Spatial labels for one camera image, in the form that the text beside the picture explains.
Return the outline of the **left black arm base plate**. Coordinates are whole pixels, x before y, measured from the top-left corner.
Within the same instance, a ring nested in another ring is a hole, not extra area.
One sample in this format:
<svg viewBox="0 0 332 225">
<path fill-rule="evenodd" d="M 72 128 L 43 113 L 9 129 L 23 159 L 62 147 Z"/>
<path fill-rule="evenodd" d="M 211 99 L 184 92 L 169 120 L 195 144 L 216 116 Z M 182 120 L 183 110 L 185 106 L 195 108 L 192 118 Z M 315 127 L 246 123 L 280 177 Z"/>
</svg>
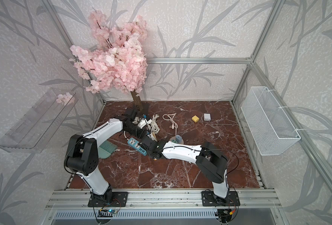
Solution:
<svg viewBox="0 0 332 225">
<path fill-rule="evenodd" d="M 88 207 L 116 207 L 126 206 L 128 192 L 108 192 L 104 195 L 91 193 Z"/>
</svg>

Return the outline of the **white charger plug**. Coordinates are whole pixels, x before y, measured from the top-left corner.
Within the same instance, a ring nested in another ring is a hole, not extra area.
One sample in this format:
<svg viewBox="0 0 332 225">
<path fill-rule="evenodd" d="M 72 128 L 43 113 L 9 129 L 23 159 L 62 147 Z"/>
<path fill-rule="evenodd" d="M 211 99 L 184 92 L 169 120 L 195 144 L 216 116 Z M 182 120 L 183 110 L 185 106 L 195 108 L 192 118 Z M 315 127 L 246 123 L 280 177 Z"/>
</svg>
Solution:
<svg viewBox="0 0 332 225">
<path fill-rule="evenodd" d="M 210 114 L 210 113 L 204 113 L 204 114 L 203 114 L 203 120 L 204 120 L 205 122 L 209 122 L 209 121 L 211 121 L 211 114 Z"/>
</svg>

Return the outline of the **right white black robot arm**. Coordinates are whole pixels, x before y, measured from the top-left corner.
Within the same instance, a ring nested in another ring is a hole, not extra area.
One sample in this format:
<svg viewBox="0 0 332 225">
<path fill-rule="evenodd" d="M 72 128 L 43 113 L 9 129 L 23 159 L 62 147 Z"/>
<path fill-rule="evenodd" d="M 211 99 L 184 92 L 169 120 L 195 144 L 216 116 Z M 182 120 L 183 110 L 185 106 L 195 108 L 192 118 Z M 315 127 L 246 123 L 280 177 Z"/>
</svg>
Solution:
<svg viewBox="0 0 332 225">
<path fill-rule="evenodd" d="M 177 159 L 195 164 L 212 182 L 214 195 L 223 199 L 227 197 L 229 193 L 228 159 L 210 142 L 202 145 L 185 145 L 167 140 L 157 142 L 145 136 L 141 139 L 141 148 L 154 160 Z"/>
</svg>

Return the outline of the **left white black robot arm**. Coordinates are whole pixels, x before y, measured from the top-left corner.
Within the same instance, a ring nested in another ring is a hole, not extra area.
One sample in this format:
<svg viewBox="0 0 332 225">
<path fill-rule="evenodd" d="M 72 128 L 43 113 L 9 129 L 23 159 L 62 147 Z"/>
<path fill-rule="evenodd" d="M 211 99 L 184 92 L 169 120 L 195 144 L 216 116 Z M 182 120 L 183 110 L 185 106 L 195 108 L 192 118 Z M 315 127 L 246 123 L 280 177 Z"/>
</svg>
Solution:
<svg viewBox="0 0 332 225">
<path fill-rule="evenodd" d="M 94 197 L 110 202 L 113 199 L 112 188 L 101 174 L 98 148 L 113 135 L 128 132 L 137 138 L 143 138 L 146 132 L 134 124 L 137 111 L 126 108 L 125 113 L 109 119 L 98 128 L 82 135 L 73 135 L 67 147 L 64 167 L 74 173 L 88 185 Z"/>
</svg>

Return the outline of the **teal power strip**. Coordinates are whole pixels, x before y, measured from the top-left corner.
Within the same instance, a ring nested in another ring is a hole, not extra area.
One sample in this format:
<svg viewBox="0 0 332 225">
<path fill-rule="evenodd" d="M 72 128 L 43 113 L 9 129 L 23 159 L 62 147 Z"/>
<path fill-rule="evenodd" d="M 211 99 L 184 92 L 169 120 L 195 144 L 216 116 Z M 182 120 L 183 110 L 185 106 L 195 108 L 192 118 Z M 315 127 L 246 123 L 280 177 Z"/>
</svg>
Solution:
<svg viewBox="0 0 332 225">
<path fill-rule="evenodd" d="M 130 147 L 132 147 L 133 149 L 135 149 L 137 152 L 141 153 L 142 155 L 147 156 L 148 153 L 147 153 L 145 147 L 137 139 L 130 138 L 128 140 L 128 145 Z"/>
</svg>

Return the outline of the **yellow charger plug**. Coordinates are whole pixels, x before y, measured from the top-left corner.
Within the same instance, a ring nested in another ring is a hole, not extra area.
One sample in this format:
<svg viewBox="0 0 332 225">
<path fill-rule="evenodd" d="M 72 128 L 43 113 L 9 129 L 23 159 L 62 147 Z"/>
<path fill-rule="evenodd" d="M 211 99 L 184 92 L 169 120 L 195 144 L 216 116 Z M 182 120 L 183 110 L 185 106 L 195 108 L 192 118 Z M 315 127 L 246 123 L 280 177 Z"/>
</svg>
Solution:
<svg viewBox="0 0 332 225">
<path fill-rule="evenodd" d="M 197 122 L 200 120 L 200 118 L 199 118 L 198 116 L 196 116 L 196 115 L 193 116 L 191 119 L 192 119 L 192 121 L 195 122 L 195 123 L 197 123 Z"/>
</svg>

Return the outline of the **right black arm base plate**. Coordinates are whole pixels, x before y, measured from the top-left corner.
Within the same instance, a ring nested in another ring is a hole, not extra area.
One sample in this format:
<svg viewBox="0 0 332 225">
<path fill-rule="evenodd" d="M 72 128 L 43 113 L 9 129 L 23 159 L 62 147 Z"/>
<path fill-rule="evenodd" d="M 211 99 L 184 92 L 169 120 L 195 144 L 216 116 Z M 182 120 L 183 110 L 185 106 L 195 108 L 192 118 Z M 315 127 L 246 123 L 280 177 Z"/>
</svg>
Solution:
<svg viewBox="0 0 332 225">
<path fill-rule="evenodd" d="M 228 194 L 225 198 L 218 197 L 213 193 L 213 191 L 205 190 L 201 192 L 202 204 L 206 206 L 229 206 L 229 207 L 238 207 L 240 206 L 240 200 L 238 192 L 228 191 Z"/>
</svg>

